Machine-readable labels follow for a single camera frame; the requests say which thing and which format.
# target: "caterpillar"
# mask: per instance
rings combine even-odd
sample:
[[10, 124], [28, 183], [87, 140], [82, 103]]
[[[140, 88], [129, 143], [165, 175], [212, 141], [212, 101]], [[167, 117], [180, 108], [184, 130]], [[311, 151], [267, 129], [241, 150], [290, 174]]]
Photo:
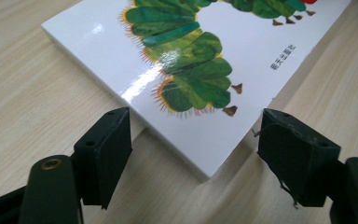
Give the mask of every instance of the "caterpillar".
[[[219, 38], [204, 32], [197, 13], [217, 0], [133, 0], [121, 19], [129, 34], [138, 37], [144, 59], [161, 65], [163, 80], [153, 94], [161, 109], [196, 114], [222, 109], [234, 116], [231, 87], [241, 94], [242, 84], [232, 85], [230, 64], [223, 59]], [[265, 19], [288, 18], [316, 0], [223, 0], [236, 9]]]

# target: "glossy book cover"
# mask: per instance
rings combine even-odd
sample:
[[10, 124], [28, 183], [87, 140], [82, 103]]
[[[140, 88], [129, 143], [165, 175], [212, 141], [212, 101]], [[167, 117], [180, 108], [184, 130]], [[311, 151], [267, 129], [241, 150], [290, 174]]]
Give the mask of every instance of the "glossy book cover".
[[84, 0], [42, 24], [201, 178], [350, 0]]

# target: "light wood surface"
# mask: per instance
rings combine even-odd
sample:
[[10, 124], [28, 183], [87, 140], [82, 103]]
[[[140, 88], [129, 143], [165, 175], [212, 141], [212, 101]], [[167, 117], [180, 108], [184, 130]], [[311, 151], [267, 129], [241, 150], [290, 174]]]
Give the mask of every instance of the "light wood surface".
[[[24, 186], [38, 160], [70, 155], [103, 113], [122, 106], [40, 28], [77, 2], [0, 0], [0, 196]], [[341, 145], [341, 161], [358, 156], [358, 0], [270, 107]], [[292, 206], [250, 135], [201, 183], [135, 116], [131, 127], [134, 150], [112, 202], [107, 211], [84, 207], [86, 223], [330, 222], [329, 200]]]

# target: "wooden table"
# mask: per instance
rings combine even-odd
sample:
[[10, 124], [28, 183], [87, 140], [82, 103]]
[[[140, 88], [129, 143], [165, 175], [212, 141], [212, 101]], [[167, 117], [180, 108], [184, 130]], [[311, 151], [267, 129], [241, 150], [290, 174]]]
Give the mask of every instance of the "wooden table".
[[[43, 33], [40, 24], [78, 0], [0, 0], [0, 195], [26, 184], [46, 156], [73, 144], [122, 104]], [[358, 156], [358, 0], [352, 0], [270, 106], [290, 113]], [[296, 210], [244, 138], [201, 183], [133, 116], [133, 152], [107, 211], [86, 223], [329, 223], [324, 208]]]

